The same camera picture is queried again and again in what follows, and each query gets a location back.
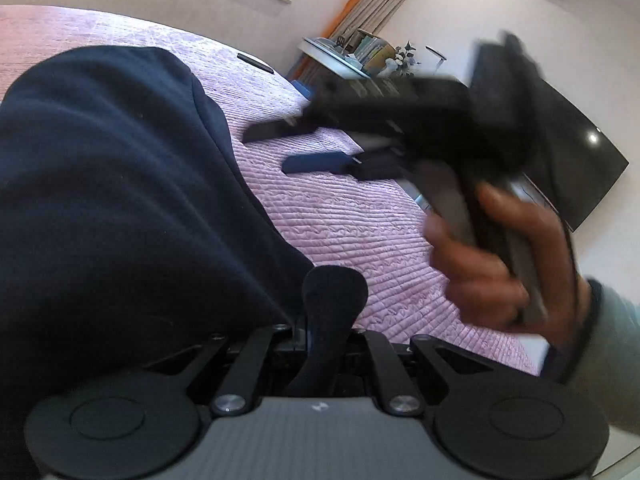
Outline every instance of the quilted fabric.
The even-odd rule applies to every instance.
[[[173,52],[225,112],[242,174],[286,240],[315,264],[340,264],[364,274],[370,297],[358,326],[395,342],[429,333],[533,372],[517,338],[460,323],[456,307],[443,295],[446,279],[428,264],[430,247],[420,236],[424,214],[395,182],[280,171],[284,156],[294,153],[357,152],[345,133],[322,130],[247,146],[239,142],[249,122],[296,113],[304,105],[283,77],[240,61],[237,50],[216,41],[124,16],[12,6],[0,10],[0,23],[5,31],[0,98],[29,66],[75,46],[159,46]]]

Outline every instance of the pink blanket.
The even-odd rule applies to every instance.
[[[306,102],[283,77],[238,60],[237,50],[216,41],[102,12],[3,7],[0,26],[0,98],[7,78],[13,80],[37,61],[75,46],[160,46],[173,52],[225,112],[242,174],[286,240],[315,264],[350,266],[364,274],[370,296],[357,325],[383,332],[395,342],[429,333],[533,372],[516,338],[460,323],[456,307],[443,296],[446,279],[428,264],[430,247],[420,236],[424,214],[395,182],[361,183],[321,173],[285,176],[280,171],[289,154],[356,152],[357,145],[345,133],[323,130],[248,146],[239,142],[249,122],[294,113]]]

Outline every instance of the television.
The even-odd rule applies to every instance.
[[[542,83],[540,107],[558,196],[553,193],[542,153],[532,158],[524,173],[575,231],[629,163],[595,124],[546,82]]]

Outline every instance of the dark navy clothing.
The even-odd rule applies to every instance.
[[[312,267],[242,179],[222,110],[158,48],[72,50],[11,86],[0,251],[12,479],[37,399],[206,333],[292,319]]]

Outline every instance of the white table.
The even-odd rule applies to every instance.
[[[332,52],[331,49],[316,40],[305,38],[300,42],[298,48],[342,79],[370,79],[362,70],[350,65],[342,56]]]

